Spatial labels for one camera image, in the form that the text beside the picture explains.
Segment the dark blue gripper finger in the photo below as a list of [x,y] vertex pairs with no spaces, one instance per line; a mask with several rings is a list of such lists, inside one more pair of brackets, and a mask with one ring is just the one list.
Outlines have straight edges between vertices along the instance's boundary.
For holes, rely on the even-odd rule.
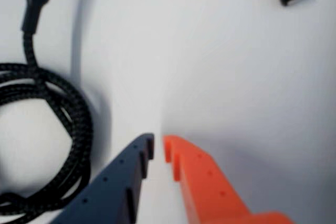
[[52,223],[136,223],[141,184],[154,158],[154,134],[133,140]]

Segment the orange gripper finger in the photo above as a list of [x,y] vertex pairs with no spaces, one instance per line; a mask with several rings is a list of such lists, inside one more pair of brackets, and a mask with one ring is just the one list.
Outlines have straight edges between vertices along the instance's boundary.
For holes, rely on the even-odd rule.
[[163,137],[166,162],[180,183],[189,223],[292,223],[271,211],[252,213],[213,157],[177,135]]

